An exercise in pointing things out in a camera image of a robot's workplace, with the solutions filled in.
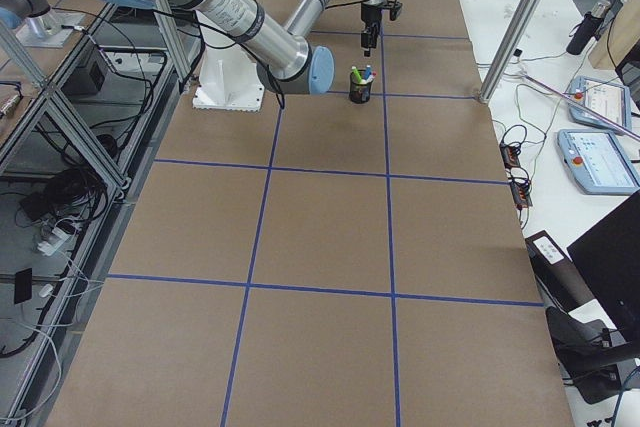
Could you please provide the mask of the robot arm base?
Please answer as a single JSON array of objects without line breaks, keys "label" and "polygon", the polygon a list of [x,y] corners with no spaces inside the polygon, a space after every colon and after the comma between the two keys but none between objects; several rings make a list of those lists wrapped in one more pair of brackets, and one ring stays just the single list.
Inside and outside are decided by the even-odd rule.
[{"label": "robot arm base", "polygon": [[1,0],[1,22],[26,47],[62,48],[70,36],[48,0]]}]

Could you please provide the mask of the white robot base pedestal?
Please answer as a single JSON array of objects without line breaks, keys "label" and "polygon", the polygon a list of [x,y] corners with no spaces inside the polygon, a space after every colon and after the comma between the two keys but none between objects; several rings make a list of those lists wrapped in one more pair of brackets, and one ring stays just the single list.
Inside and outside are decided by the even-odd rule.
[{"label": "white robot base pedestal", "polygon": [[258,112],[264,86],[246,52],[215,23],[197,12],[205,52],[193,107],[200,110]]}]

